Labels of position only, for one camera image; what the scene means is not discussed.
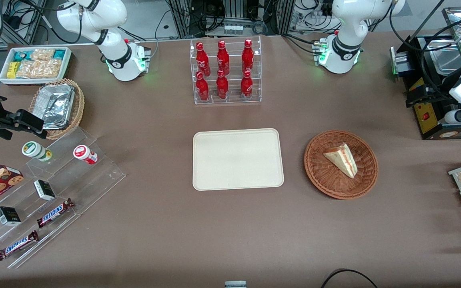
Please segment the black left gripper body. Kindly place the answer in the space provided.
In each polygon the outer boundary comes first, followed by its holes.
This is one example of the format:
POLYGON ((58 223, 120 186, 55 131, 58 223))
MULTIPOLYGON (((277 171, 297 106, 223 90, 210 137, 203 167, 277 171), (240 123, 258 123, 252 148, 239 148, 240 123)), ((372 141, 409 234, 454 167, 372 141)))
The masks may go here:
POLYGON ((414 107, 417 104, 434 103, 441 101, 441 95, 436 93, 428 85, 420 85, 418 87, 413 88, 412 90, 408 90, 405 93, 405 95, 405 106, 407 108, 414 107))

